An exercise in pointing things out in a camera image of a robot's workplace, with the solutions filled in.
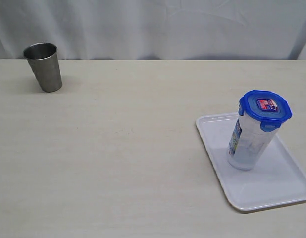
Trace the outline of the stainless steel cup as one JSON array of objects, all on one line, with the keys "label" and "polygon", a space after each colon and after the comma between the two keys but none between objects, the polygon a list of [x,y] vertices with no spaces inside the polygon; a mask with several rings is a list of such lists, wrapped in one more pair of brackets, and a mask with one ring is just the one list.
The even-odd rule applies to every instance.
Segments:
[{"label": "stainless steel cup", "polygon": [[24,49],[23,56],[44,92],[55,92],[62,87],[56,45],[35,43]]}]

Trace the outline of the clear plastic tall container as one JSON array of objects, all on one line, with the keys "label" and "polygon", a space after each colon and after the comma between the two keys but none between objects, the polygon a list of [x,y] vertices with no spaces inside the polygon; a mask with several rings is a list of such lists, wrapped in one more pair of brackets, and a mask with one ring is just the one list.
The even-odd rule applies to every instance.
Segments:
[{"label": "clear plastic tall container", "polygon": [[240,170],[253,169],[279,129],[248,114],[239,115],[228,146],[228,162]]}]

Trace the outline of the white rectangular tray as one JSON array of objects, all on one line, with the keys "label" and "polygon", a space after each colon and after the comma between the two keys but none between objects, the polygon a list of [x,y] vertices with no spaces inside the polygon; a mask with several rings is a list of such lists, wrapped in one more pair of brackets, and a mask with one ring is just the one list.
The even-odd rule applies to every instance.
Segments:
[{"label": "white rectangular tray", "polygon": [[237,113],[201,116],[196,127],[227,201],[242,212],[306,202],[306,173],[278,135],[252,170],[228,163]]}]

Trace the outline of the blue container lid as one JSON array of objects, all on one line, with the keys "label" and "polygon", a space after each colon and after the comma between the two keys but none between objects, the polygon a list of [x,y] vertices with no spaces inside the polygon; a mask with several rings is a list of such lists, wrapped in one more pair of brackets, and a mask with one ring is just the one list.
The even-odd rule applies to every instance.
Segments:
[{"label": "blue container lid", "polygon": [[239,100],[239,115],[247,114],[266,133],[279,129],[292,117],[287,101],[270,91],[252,90]]}]

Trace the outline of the white backdrop curtain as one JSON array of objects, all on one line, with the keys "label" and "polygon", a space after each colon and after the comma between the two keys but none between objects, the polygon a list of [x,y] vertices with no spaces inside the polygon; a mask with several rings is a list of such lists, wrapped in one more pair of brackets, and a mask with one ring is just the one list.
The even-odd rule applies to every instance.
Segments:
[{"label": "white backdrop curtain", "polygon": [[0,0],[0,59],[306,60],[306,0]]}]

